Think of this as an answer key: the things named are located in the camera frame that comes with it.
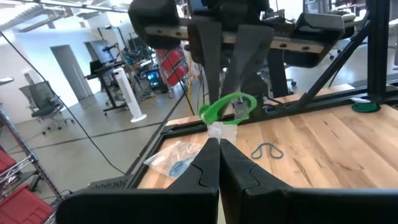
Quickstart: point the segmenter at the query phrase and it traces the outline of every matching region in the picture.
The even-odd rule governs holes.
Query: wooden tabletop
[[[389,106],[362,114],[348,105],[238,126],[235,146],[250,157],[261,143],[276,145],[283,158],[264,151],[253,161],[293,187],[397,188],[397,128],[398,111]],[[177,141],[206,140],[207,133],[168,139],[161,150]],[[173,181],[149,169],[139,188],[162,189]]]
[[[345,90],[352,90],[353,88],[354,87],[350,86],[349,84],[333,86],[330,88],[323,88],[319,91],[317,96],[322,96],[322,95],[336,93],[336,92],[345,91]],[[286,102],[299,100],[301,96],[302,96],[302,94],[294,94],[294,95],[276,98],[276,100],[278,100],[282,103],[286,103]],[[266,103],[275,104],[272,101],[266,101]],[[225,111],[225,114],[232,114],[232,113],[233,113],[233,109],[231,107],[227,108],[227,110]],[[199,121],[199,120],[200,120],[200,118],[196,115],[189,116],[189,117],[185,117],[185,118],[179,118],[179,119],[174,119],[174,120],[168,121],[166,123],[166,126],[175,125],[175,124],[185,124],[185,123],[190,123],[190,122]]]

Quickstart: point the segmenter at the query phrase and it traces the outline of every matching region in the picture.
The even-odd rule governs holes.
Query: metal shelf
[[[47,172],[43,169],[37,156],[27,145],[26,141],[23,140],[21,134],[19,134],[15,126],[11,123],[9,117],[3,112],[1,108],[0,108],[0,123],[2,123],[5,127],[9,128],[10,133],[14,136],[16,142],[27,156],[25,159],[21,160],[16,165],[12,166],[10,169],[0,174],[1,195],[3,197],[6,197],[6,189],[16,188],[19,184],[23,183],[32,175],[37,174],[40,175],[40,179],[42,179],[50,187],[51,191],[54,193],[57,200],[61,202],[63,200],[61,193],[58,191],[58,189],[56,188],[55,184],[52,182]],[[35,170],[31,172],[21,172],[21,170],[27,167],[29,164],[32,164]],[[49,216],[49,218],[45,223],[46,224],[55,223],[55,212],[51,214],[51,216]]]

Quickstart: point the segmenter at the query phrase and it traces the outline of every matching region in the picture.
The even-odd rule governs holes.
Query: green object
[[[224,124],[239,124],[241,121],[249,118],[249,113],[256,108],[257,100],[255,97],[245,93],[231,93],[216,101],[213,105],[203,105],[199,109],[199,117],[205,124],[213,124],[218,119],[218,112],[224,105],[238,99],[239,97],[247,98],[250,101],[250,107],[245,111],[244,116],[233,121],[225,121]]]
[[[358,113],[373,113],[380,110],[380,105],[378,103],[354,103],[352,107],[353,111]]]

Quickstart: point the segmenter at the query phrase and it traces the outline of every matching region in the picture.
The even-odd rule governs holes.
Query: cable
[[[165,55],[166,55],[166,58],[167,58],[167,60],[169,61],[169,63],[172,65],[173,63],[172,63],[171,60],[169,59],[169,56],[167,55],[167,53],[166,53]],[[195,115],[195,112],[193,112],[193,108],[192,108],[191,102],[189,101],[187,92],[185,91],[184,86],[182,85],[181,79],[180,79],[180,77],[178,77],[178,75],[177,75],[177,73],[175,72],[175,69],[174,69],[174,68],[173,68],[173,74],[172,74],[172,75],[175,75],[175,76],[177,77],[178,82],[180,83],[180,86],[181,86],[181,88],[182,88],[182,91],[184,92],[184,96],[185,96],[185,98],[186,98],[187,101],[188,101],[189,108],[191,109],[192,114]]]
[[[69,194],[73,194],[73,192],[72,192],[71,190],[69,190],[69,189],[65,189],[65,190],[61,191],[61,194],[62,194],[63,192],[65,192],[65,191],[69,191]],[[56,196],[55,196],[55,195],[53,195],[53,196],[48,196],[48,197],[42,198],[42,200],[49,199],[49,198],[54,198],[54,197],[56,197]]]
[[[205,77],[203,76],[203,67],[200,65],[200,78],[201,78],[201,93],[203,105],[205,104]]]
[[[205,104],[205,81],[204,81],[204,79],[203,79],[203,75],[202,75],[202,67],[201,67],[201,66],[199,67],[199,71],[200,71],[200,78],[199,78],[200,85],[199,85],[199,89],[198,89],[197,110],[199,110],[199,95],[200,95],[200,86],[201,86],[201,89],[202,89],[202,98],[203,98],[202,105],[204,105],[204,104]]]
[[[3,34],[3,32],[0,30],[0,35],[4,37],[4,39],[6,40],[6,42],[19,54],[19,56],[22,57],[22,59],[24,59],[26,61],[26,63],[29,64],[29,66],[31,66],[33,68],[33,70],[35,70],[35,72],[37,72],[37,74],[39,74],[39,76],[46,82],[46,79],[43,77],[43,75],[36,69],[36,67],[34,67],[30,61],[28,61],[25,56],[22,55],[22,53],[14,46],[14,44],[12,44],[10,42],[10,40]],[[95,144],[95,142],[91,139],[91,137],[88,135],[87,131],[83,128],[83,126],[80,124],[79,120],[76,119],[75,115],[70,111],[70,109],[66,106],[66,104],[61,100],[61,98],[56,94],[56,92],[52,89],[51,86],[50,90],[51,92],[57,97],[57,99],[65,106],[65,108],[68,110],[68,112],[72,115],[73,119],[76,121],[77,124],[79,124],[80,128],[83,130],[83,132],[85,133],[85,135],[87,136],[87,138],[91,141],[91,143],[94,145],[94,147],[99,151],[99,153],[101,153],[101,155],[104,157],[104,159],[106,160],[106,162],[108,162],[108,164],[113,167],[114,169],[116,169],[117,171],[119,171],[120,173],[122,173],[123,175],[125,174],[123,171],[121,171],[119,168],[117,168],[116,166],[114,166],[111,161],[109,161],[109,159],[105,156],[105,154],[100,150],[100,148]]]
[[[198,100],[197,100],[197,110],[199,111],[199,99],[200,99],[200,86],[202,85],[202,81],[201,80],[199,80],[199,88],[198,88]]]
[[[266,95],[266,98],[267,98],[269,101],[272,101],[272,102],[274,102],[274,103],[277,103],[278,106],[276,106],[276,107],[280,107],[280,108],[285,108],[285,107],[286,107],[286,105],[285,105],[284,103],[282,103],[282,102],[279,101],[279,100],[275,100],[275,99],[269,97],[268,95]]]
[[[331,79],[331,81],[330,81],[330,83],[329,83],[328,88],[331,87],[331,84],[333,84],[333,82],[335,81],[335,78],[336,78],[337,74],[340,72],[340,70],[341,70],[341,68],[339,68],[339,69],[336,71],[336,73],[334,74],[333,78]]]

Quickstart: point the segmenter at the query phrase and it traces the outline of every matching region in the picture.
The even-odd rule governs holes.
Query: door
[[[51,51],[78,100],[93,94],[69,45],[51,47]]]

